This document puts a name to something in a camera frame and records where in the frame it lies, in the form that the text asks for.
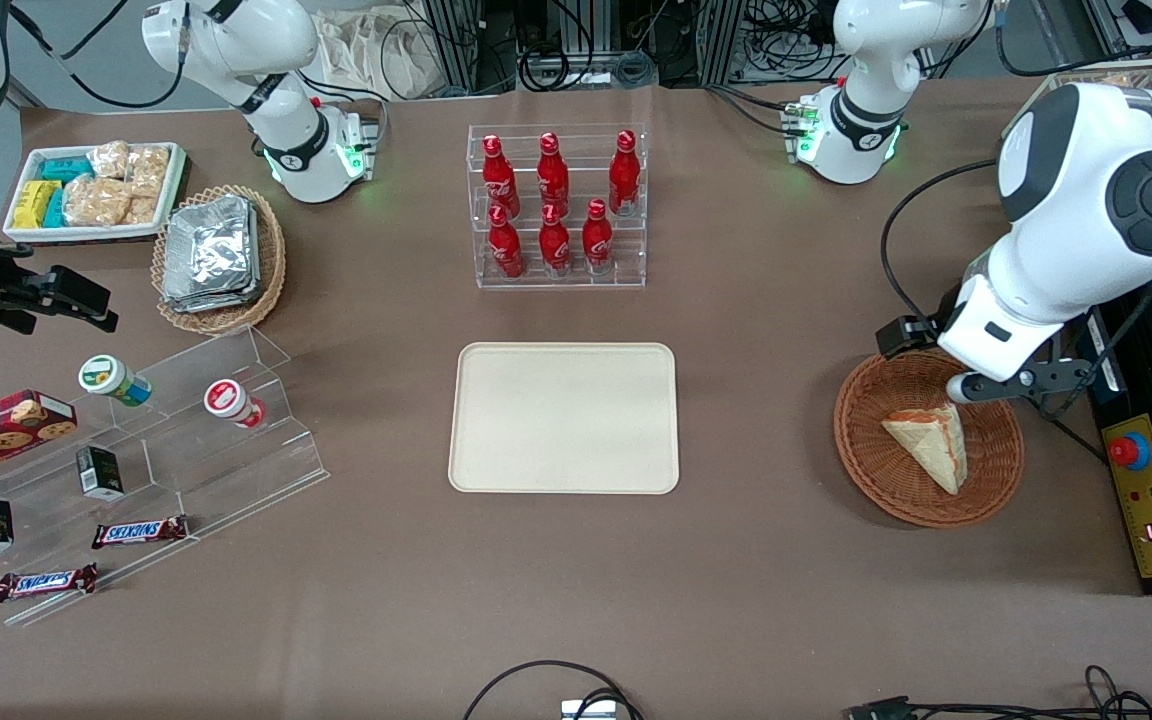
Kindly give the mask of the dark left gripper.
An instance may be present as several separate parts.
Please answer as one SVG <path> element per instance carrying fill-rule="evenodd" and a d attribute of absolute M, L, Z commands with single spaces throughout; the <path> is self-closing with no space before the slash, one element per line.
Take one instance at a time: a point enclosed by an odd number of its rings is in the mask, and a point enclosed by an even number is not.
<path fill-rule="evenodd" d="M 876 332 L 878 354 L 892 361 L 911 351 L 929 350 L 940 336 L 941 324 L 933 318 L 897 316 Z M 1071 407 L 1094 382 L 1100 372 L 1092 361 L 1079 357 L 1028 359 L 1011 378 L 1011 397 L 1041 404 L 1051 395 L 1061 395 L 1060 407 Z"/>

